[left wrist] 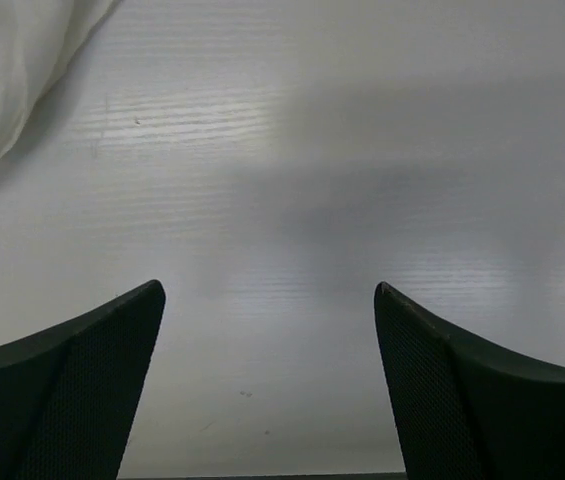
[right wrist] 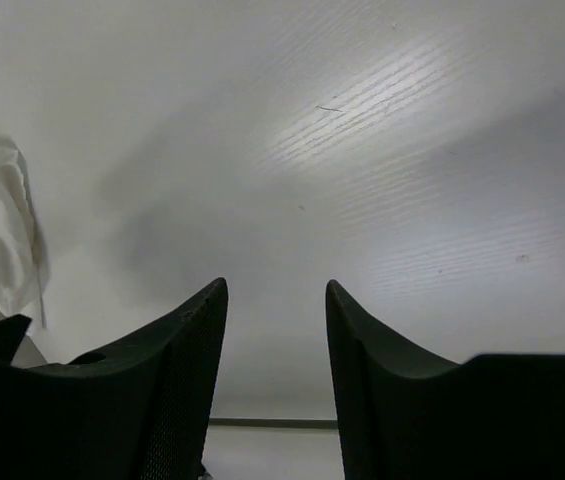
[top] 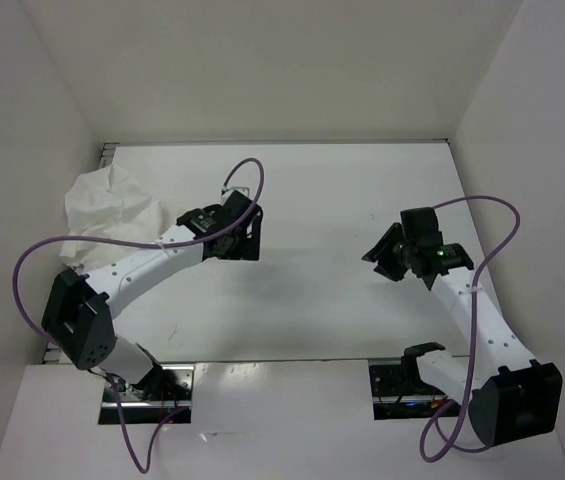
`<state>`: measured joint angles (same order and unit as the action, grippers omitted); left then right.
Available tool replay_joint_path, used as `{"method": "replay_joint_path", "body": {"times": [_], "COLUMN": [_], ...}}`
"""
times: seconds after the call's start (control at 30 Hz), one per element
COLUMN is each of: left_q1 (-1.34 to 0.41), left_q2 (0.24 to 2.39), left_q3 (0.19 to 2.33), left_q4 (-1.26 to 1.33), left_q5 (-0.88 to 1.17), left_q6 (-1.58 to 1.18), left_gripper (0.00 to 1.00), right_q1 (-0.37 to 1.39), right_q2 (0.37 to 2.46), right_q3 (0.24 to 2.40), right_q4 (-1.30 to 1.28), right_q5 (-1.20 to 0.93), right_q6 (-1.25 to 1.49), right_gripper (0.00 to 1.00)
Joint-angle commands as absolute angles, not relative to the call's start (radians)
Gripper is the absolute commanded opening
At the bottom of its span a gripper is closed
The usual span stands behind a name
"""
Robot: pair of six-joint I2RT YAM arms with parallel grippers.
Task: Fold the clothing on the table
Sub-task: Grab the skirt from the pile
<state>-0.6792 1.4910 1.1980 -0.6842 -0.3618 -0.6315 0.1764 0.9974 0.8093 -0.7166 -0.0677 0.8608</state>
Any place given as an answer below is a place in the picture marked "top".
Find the white skirt cloth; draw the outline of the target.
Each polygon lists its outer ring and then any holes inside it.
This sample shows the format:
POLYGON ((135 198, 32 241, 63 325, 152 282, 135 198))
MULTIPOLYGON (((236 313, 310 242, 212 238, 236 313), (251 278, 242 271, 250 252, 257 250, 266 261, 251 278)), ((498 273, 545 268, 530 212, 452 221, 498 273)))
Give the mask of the white skirt cloth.
POLYGON ((131 242, 156 240, 183 208, 148 193, 121 167, 85 173, 65 194, 68 234, 131 242))

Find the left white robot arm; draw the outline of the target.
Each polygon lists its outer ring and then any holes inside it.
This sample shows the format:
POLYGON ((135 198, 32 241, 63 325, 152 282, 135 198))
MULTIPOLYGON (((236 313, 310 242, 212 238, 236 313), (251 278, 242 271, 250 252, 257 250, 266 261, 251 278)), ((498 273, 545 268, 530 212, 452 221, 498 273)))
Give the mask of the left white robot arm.
POLYGON ((77 369, 99 368, 125 381, 138 399, 173 391, 174 374, 117 332, 116 318, 153 287, 209 258, 258 260, 262 220, 262 208, 235 192, 223 204, 181 215, 156 249, 138 250, 86 274, 64 270, 51 288, 44 332, 77 369))

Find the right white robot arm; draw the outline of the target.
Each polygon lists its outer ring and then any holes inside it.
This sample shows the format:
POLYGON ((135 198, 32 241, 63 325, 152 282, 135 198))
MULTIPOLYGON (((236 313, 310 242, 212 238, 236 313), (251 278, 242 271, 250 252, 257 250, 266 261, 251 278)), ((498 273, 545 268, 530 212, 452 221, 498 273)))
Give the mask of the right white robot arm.
POLYGON ((541 363, 517 339, 474 278, 474 264, 458 243, 446 244, 436 225, 394 223, 363 257, 391 281, 412 273, 440 302, 469 345, 465 363, 441 344, 408 347, 400 380, 412 393, 435 388, 466 403, 470 425, 486 447, 551 432, 559 408, 562 376, 541 363))

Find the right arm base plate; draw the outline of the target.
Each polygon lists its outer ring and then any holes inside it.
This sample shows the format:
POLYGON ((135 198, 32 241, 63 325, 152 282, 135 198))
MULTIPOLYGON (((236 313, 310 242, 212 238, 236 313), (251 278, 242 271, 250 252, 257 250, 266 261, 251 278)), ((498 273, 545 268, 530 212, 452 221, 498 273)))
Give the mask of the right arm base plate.
POLYGON ((368 364, 374 419, 403 420, 430 418, 447 400, 431 386, 412 386, 397 360, 368 364))

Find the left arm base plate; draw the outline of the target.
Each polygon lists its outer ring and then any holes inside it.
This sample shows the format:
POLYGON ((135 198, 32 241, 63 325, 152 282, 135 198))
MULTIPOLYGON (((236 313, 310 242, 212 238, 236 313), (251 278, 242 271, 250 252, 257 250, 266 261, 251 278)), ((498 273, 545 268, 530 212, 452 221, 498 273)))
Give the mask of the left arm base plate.
POLYGON ((175 413, 169 424, 189 424, 192 414, 192 394, 195 367, 192 364, 163 366, 166 380, 152 387, 150 393, 134 388, 118 376, 114 384, 104 383, 98 416, 99 425, 119 425, 115 394, 118 394, 127 425, 157 425, 175 413))

